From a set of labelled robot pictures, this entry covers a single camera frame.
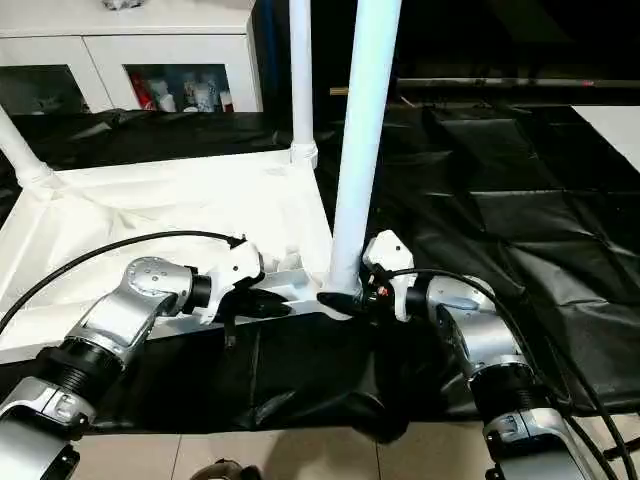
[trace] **cabinet door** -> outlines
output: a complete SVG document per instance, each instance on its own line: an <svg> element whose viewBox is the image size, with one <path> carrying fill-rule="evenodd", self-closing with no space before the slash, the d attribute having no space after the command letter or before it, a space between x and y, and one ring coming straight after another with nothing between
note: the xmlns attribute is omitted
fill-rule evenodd
<svg viewBox="0 0 640 480"><path fill-rule="evenodd" d="M0 104L9 114L113 108L81 37L0 39Z"/></svg>
<svg viewBox="0 0 640 480"><path fill-rule="evenodd" d="M216 111L226 104L225 111L262 110L248 35L97 36L85 43L117 108Z"/></svg>

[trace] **shelf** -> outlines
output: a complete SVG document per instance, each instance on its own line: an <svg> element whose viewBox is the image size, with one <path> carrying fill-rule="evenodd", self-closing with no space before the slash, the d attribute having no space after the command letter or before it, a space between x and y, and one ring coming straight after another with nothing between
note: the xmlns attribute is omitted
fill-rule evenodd
<svg viewBox="0 0 640 480"><path fill-rule="evenodd" d="M147 0L111 11L101 0L0 0L0 37L247 34L254 0Z"/></svg>

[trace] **black cable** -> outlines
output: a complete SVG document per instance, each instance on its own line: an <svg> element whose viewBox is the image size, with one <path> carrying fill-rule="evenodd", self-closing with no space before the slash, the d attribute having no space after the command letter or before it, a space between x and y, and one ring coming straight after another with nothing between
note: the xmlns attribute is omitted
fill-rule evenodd
<svg viewBox="0 0 640 480"><path fill-rule="evenodd" d="M505 305L491 291L489 291L483 285L465 277L464 275L449 272L446 270L438 270L434 268L406 268L403 270L396 270L394 272L386 272L386 278L391 279L399 275L411 275L411 274L420 274L420 273L427 273L430 275L440 275L443 277L453 278L455 280L459 280L475 288L476 290L481 292L483 295L485 295L489 300L491 300L494 303L498 311L504 317L509 328L512 328L513 330L515 330L518 333L519 340L525 343L525 339L520 331L520 328L518 327L518 324L516 323L515 319L513 318L509 310L505 307ZM627 446L624 443L624 439L620 434L620 430L618 430L618 427L616 426L615 422L611 418L611 415L609 414L609 412L607 412L607 409L600 401L600 397L598 396L598 393L594 390L594 388L591 386L587 378L584 376L584 374L582 373L582 370L580 370L578 365L573 361L573 358L571 358L571 356L567 352L565 352L563 348L561 348L556 338L553 335L551 335L551 332L549 331L549 329L542 322L538 322L538 327L542 330L542 333L546 337L547 341L551 344L551 347L562 357L562 360L564 361L567 368L571 371L572 375L576 377L576 379L578 380L578 383L580 383L580 385L584 389L585 393L587 394L587 397L589 398L589 400L595 407L596 411L598 412L598 415L602 417L602 420L607 426L607 429L609 430L609 433L611 434L611 437L613 438L613 441L616 444L616 449L620 453L620 457L622 457L622 462L624 463L624 467L627 472L627 477L629 478L629 480L638 480L638 474L633 464L633 460L631 459L629 450L627 449Z"/></svg>
<svg viewBox="0 0 640 480"><path fill-rule="evenodd" d="M138 237L128 238L126 240L120 240L119 242L110 243L108 245L104 245L103 247L96 248L90 252L85 253L84 255L80 255L79 257L71 260L69 263L64 264L60 268L54 270L49 275L44 277L38 283L36 283L33 287L27 290L20 298L11 306L7 313L4 314L2 320L0 320L0 335L4 332L11 319L15 316L16 313L29 301L31 298L42 290L44 287L53 282L56 278L65 274L69 270L74 267L77 267L83 262L87 260L97 257L98 255L102 255L103 253L110 252L111 250L115 250L117 248L126 247L127 245L133 245L134 243L146 242L147 240L155 240L157 238L167 238L167 237L207 237L207 238L215 238L216 240L223 240L229 244L231 248L236 247L244 242L244 240L230 237L228 235L222 235L220 233L213 232L203 232L200 230L176 230L172 232L159 232L159 233L150 233L148 235L140 235Z"/></svg>
<svg viewBox="0 0 640 480"><path fill-rule="evenodd" d="M629 440L627 442L624 442L624 444L627 446L627 449L630 452L635 452L637 450L640 450L640 437L636 437L633 440ZM618 452L617 448L608 448L607 450L605 450L604 452L604 456L607 460L611 461L611 460L615 460L616 458L618 458L620 456L620 452Z"/></svg>
<svg viewBox="0 0 640 480"><path fill-rule="evenodd" d="M584 431L584 429L580 426L580 424L576 422L576 420L571 415L563 415L563 418L564 418L564 421L569 424L571 429L574 432L576 432L578 437L580 437L580 440L582 440L582 443L584 443L585 446L589 449L589 451L591 452L591 455L593 455L593 458L595 458L596 462L598 462L598 465L600 465L600 468L602 468L602 470L604 471L604 474L607 476L607 479L618 480L618 476L616 475L616 472L613 471L613 468L607 461L607 458L605 457L604 453L601 452L598 446L593 442L593 440L591 440L591 437L589 436L589 434Z"/></svg>

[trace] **red object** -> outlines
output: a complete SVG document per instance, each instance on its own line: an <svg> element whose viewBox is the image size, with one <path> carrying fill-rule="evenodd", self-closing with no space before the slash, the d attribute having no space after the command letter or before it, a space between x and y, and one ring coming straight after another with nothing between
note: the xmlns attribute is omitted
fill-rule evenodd
<svg viewBox="0 0 640 480"><path fill-rule="evenodd" d="M153 105L153 97L149 93L149 90L147 90L144 80L142 80L139 73L131 74L131 85L133 86L133 91L136 92L136 97L138 97L140 108L143 110L155 110L156 107Z"/></svg>

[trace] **black plastic sheet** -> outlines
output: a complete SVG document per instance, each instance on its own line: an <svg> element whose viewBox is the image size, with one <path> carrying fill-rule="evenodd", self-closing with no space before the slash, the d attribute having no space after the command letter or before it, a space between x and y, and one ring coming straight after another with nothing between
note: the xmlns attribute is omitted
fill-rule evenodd
<svg viewBox="0 0 640 480"><path fill-rule="evenodd" d="M18 118L54 168L286 148L263 115L107 112ZM318 127L330 217L342 124ZM562 405L591 405L543 322L614 412L640 407L640 174L569 108L390 111L369 235L391 228L417 266L489 282ZM3 172L10 169L2 162ZM0 215L18 189L0 177ZM475 418L459 369L421 321L308 315L149 342L100 409L98 432L204 433L352 425L381 441L410 420ZM0 394L30 363L0 367Z"/></svg>

